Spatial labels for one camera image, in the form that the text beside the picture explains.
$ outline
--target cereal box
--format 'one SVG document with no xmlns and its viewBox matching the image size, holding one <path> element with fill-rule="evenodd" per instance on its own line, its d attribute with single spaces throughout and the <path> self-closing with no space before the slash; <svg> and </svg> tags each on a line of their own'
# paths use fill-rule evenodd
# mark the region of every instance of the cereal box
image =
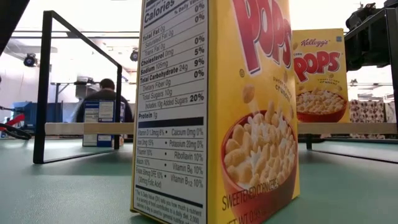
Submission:
<svg viewBox="0 0 398 224">
<path fill-rule="evenodd" d="M 288 0 L 146 0 L 131 210 L 262 223 L 300 193 Z"/>
<path fill-rule="evenodd" d="M 297 118 L 348 123 L 343 29 L 294 30 Z"/>
</svg>

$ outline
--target dark jacket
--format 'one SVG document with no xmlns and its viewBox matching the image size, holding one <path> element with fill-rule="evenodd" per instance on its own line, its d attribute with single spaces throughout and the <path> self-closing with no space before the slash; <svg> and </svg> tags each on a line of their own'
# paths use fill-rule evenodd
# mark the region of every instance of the dark jacket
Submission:
<svg viewBox="0 0 398 224">
<path fill-rule="evenodd" d="M 116 93 L 111 90 L 100 90 L 90 96 L 87 96 L 84 100 L 83 103 L 80 105 L 77 113 L 76 113 L 76 119 L 75 121 L 77 123 L 83 123 L 84 122 L 84 117 L 85 117 L 85 101 L 90 101 L 90 100 L 116 100 Z M 132 112 L 131 108 L 129 106 L 129 103 L 127 100 L 122 96 L 121 97 L 121 102 L 124 103 L 124 122 L 125 123 L 132 123 L 134 122 L 134 118 L 132 117 Z"/>
</svg>

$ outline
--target green table surface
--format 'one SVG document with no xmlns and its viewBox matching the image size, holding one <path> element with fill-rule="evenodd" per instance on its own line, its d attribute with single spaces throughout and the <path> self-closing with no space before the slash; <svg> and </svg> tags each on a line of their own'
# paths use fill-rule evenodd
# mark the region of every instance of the green table surface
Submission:
<svg viewBox="0 0 398 224">
<path fill-rule="evenodd" d="M 326 142 L 314 149 L 398 156 L 398 146 Z M 46 141 L 46 159 L 98 151 Z M 0 140 L 0 223 L 153 223 L 129 211 L 132 144 L 118 152 L 32 164 L 33 141 Z M 398 165 L 305 150 L 301 196 L 267 223 L 398 223 Z"/>
</svg>

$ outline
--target red bowl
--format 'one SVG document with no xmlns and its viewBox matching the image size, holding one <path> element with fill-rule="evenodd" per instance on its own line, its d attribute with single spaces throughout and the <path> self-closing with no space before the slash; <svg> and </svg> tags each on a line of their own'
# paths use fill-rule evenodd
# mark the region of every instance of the red bowl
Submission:
<svg viewBox="0 0 398 224">
<path fill-rule="evenodd" d="M 266 110 L 262 110 L 260 111 L 260 113 L 265 114 Z M 228 139 L 232 138 L 234 127 L 237 124 L 243 126 L 245 123 L 247 123 L 249 116 L 252 116 L 252 114 L 246 115 L 245 117 L 241 118 L 238 122 L 236 122 L 232 127 L 230 127 L 230 129 L 228 130 L 227 134 L 223 139 L 223 144 L 221 146 L 221 164 L 222 164 L 222 176 L 223 176 L 226 195 L 236 194 L 244 190 L 238 184 L 234 183 L 229 177 L 224 164 L 224 157 L 225 157 L 226 143 Z M 295 180 L 296 180 L 296 170 L 297 170 L 297 158 L 295 159 L 293 169 L 289 177 L 285 180 L 284 183 L 282 183 L 282 185 L 278 186 L 278 188 L 271 190 L 269 192 L 259 193 L 254 198 L 233 206 L 232 212 L 234 213 L 235 218 L 239 219 L 240 217 L 246 216 L 247 223 L 260 224 L 264 220 L 267 220 L 273 213 L 275 213 L 276 211 L 287 205 L 292 200 L 294 187 L 295 187 Z"/>
<path fill-rule="evenodd" d="M 347 101 L 345 101 L 344 107 L 330 114 L 308 114 L 308 113 L 300 113 L 297 112 L 297 119 L 304 123 L 337 123 L 339 120 L 342 119 L 344 114 L 346 113 Z"/>
</svg>

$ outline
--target vitamin list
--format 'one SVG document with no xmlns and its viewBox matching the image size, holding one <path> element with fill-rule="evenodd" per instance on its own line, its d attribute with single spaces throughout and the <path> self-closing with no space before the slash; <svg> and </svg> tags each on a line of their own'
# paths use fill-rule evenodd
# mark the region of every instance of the vitamin list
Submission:
<svg viewBox="0 0 398 224">
<path fill-rule="evenodd" d="M 133 207 L 206 223 L 208 2 L 146 0 L 142 16 Z"/>
</svg>

